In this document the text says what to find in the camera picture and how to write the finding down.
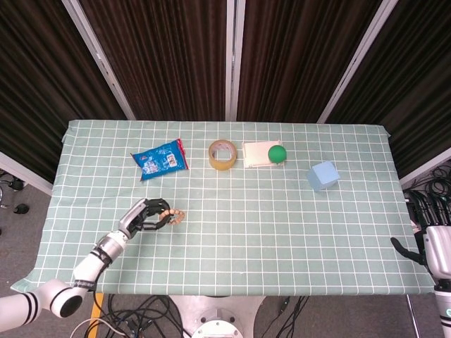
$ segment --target blue cube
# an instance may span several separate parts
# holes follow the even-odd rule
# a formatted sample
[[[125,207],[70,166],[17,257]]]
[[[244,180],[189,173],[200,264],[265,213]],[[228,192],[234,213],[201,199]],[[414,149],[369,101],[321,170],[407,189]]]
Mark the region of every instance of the blue cube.
[[[311,167],[307,173],[307,179],[313,190],[318,192],[334,185],[340,179],[340,176],[333,163],[326,161]]]

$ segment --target metal stand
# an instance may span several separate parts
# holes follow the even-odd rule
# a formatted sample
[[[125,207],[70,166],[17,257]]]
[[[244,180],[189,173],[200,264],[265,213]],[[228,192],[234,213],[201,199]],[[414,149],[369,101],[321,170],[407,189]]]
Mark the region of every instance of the metal stand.
[[[252,338],[264,296],[171,296],[192,338]]]

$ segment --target robotic arm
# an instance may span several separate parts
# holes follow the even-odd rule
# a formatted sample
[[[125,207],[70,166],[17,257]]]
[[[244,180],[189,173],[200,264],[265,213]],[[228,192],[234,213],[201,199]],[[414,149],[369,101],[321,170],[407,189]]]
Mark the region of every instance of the robotic arm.
[[[435,281],[434,293],[445,338],[451,338],[451,227],[434,225],[426,228],[424,253],[404,248],[396,238],[391,242],[402,256],[426,266]]]
[[[127,242],[140,230],[158,230],[166,223],[173,223],[171,217],[176,212],[163,199],[139,200],[121,218],[119,229],[100,239],[74,269],[72,287],[60,280],[49,280],[33,292],[1,298],[0,332],[31,323],[39,317],[43,308],[60,318],[74,314],[86,293],[95,290],[102,272],[125,250]],[[146,218],[156,213],[160,215],[158,222],[145,222]]]

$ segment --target dark brown curtain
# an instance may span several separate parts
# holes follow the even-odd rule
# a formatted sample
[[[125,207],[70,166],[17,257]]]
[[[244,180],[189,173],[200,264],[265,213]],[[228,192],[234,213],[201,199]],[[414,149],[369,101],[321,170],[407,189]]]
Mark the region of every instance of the dark brown curtain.
[[[223,120],[226,0],[82,0],[142,120]]]
[[[327,123],[384,125],[403,177],[451,147],[451,1],[401,0]]]
[[[59,1],[0,1],[0,151],[53,182],[68,121],[124,119]]]
[[[247,0],[237,119],[315,123],[380,2]]]

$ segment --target masking tape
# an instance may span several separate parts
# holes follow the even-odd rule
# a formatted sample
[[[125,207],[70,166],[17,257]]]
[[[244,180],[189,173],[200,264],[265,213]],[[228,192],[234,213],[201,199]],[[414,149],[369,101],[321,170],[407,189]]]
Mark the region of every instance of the masking tape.
[[[221,161],[215,158],[216,151],[218,150],[229,150],[231,157],[230,160]],[[225,139],[218,139],[217,141],[210,144],[209,147],[209,160],[210,165],[217,170],[228,170],[237,160],[237,149],[232,142]]]

